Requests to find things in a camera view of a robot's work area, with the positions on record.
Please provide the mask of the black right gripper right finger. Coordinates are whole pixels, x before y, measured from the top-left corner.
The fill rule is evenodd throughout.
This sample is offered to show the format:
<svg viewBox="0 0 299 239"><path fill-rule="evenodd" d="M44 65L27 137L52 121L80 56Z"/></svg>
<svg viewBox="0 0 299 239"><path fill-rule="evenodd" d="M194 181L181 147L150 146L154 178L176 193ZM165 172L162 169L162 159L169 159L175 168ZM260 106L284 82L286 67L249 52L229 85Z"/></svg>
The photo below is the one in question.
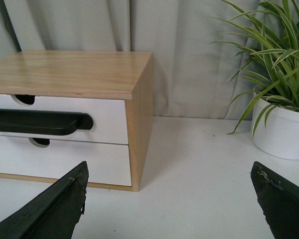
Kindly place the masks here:
<svg viewBox="0 0 299 239"><path fill-rule="evenodd" d="M276 239L299 239L299 186L255 161L251 180Z"/></svg>

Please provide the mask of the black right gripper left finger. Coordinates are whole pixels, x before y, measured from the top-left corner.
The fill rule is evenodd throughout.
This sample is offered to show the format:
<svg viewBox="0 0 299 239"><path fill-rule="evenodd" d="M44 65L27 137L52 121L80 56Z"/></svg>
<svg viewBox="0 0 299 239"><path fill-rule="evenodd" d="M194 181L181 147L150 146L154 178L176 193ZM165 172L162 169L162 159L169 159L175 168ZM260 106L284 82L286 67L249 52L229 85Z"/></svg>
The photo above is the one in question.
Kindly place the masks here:
<svg viewBox="0 0 299 239"><path fill-rule="evenodd" d="M0 222L0 239L70 239L85 212L88 165L82 161Z"/></svg>

